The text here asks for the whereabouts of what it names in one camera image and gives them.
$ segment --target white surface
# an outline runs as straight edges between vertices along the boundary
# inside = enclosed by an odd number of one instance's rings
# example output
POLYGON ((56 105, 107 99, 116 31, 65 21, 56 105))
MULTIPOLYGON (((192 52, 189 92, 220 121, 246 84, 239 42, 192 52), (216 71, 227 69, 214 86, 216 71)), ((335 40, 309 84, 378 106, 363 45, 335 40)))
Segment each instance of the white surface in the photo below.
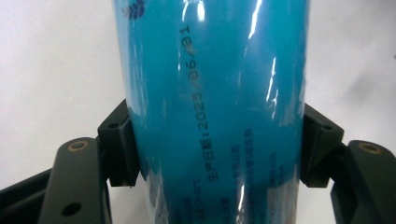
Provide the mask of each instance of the white surface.
MULTIPOLYGON (((0 189, 96 136, 124 98, 111 1, 2 1, 0 189)), ((396 1, 312 1, 306 101, 352 139, 396 153, 396 1)), ((300 187, 298 224, 335 223, 330 187, 300 187)), ((148 223, 143 183, 112 189, 116 224, 148 223)))

